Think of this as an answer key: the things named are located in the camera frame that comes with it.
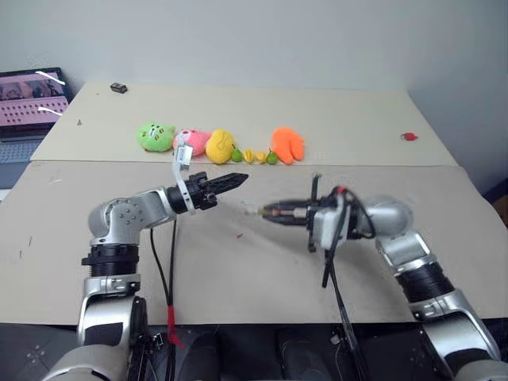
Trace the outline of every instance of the laptop screen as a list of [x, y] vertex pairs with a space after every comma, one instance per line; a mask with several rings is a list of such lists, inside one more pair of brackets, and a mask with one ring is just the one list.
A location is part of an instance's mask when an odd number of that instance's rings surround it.
[[0, 129], [47, 129], [67, 106], [59, 68], [0, 73]]

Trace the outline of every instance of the toy fruit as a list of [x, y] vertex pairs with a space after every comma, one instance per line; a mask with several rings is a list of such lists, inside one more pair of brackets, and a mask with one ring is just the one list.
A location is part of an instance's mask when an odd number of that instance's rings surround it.
[[231, 160], [234, 161], [235, 163], [240, 163], [243, 159], [244, 159], [243, 154], [237, 147], [235, 147], [233, 153], [231, 154]]
[[206, 156], [212, 163], [223, 164], [230, 158], [234, 150], [234, 139], [224, 129], [216, 129], [206, 143]]
[[158, 125], [154, 121], [150, 121], [137, 131], [137, 142], [145, 151], [167, 151], [171, 149], [175, 130], [176, 127], [173, 125]]
[[252, 164], [254, 162], [254, 152], [251, 149], [244, 151], [244, 160], [246, 163]]
[[265, 164], [267, 162], [267, 154], [263, 151], [256, 152], [255, 154], [256, 160], [260, 162], [260, 164]]
[[211, 137], [211, 133], [202, 133], [197, 129], [183, 129], [180, 131], [173, 140], [173, 148], [178, 146], [178, 140], [182, 137], [185, 144], [190, 145], [192, 149], [192, 156], [199, 156], [205, 153], [206, 142]]
[[270, 150], [270, 152], [267, 155], [267, 163], [270, 165], [275, 165], [279, 161], [279, 157], [277, 157], [277, 154]]
[[305, 153], [305, 141], [292, 129], [277, 128], [271, 135], [271, 149], [285, 164], [293, 164], [294, 160], [302, 160]]

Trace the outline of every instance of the yellow plush toy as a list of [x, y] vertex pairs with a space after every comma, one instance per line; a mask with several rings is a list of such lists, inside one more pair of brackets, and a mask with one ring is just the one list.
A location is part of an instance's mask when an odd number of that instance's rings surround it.
[[212, 163], [223, 164], [231, 159], [235, 141], [224, 129], [216, 129], [206, 143], [206, 156]]

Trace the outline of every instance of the laptop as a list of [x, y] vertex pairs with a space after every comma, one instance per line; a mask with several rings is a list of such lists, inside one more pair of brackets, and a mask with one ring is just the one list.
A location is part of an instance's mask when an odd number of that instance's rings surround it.
[[70, 98], [59, 67], [0, 73], [0, 189], [17, 182]]

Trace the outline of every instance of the laptop keyboard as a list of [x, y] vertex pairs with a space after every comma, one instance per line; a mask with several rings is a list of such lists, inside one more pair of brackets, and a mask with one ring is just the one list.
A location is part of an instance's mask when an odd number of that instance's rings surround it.
[[0, 164], [30, 161], [30, 156], [39, 143], [39, 141], [24, 141], [0, 144]]

